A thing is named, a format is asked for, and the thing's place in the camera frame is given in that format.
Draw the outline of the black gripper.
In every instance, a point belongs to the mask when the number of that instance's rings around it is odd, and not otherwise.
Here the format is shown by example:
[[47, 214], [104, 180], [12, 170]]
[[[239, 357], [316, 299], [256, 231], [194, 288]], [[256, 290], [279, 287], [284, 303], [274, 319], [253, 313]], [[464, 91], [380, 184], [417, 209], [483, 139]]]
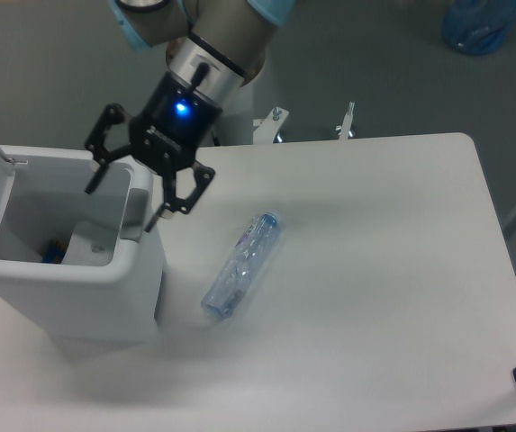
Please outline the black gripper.
[[151, 232], [159, 219], [175, 213], [189, 214], [215, 177], [215, 170], [195, 160], [195, 154], [221, 113], [219, 105], [197, 91], [190, 94], [186, 82], [167, 72], [141, 113], [130, 121], [131, 145], [109, 150], [105, 146], [109, 132], [127, 123], [130, 115], [118, 103], [107, 104], [84, 144], [97, 164], [85, 192], [95, 192], [114, 161], [132, 155], [162, 179], [161, 203], [144, 230]]

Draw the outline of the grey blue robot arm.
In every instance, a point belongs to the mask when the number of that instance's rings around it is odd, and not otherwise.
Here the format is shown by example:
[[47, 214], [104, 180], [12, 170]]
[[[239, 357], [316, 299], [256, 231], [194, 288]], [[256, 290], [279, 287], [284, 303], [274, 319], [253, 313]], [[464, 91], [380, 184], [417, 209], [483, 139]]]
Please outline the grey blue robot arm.
[[129, 43], [150, 48], [182, 38], [141, 112], [105, 106], [86, 139], [98, 168], [92, 194], [110, 165], [132, 157], [162, 179], [162, 204], [146, 231], [171, 213], [188, 214], [213, 180], [196, 151], [258, 63], [292, 1], [112, 1]]

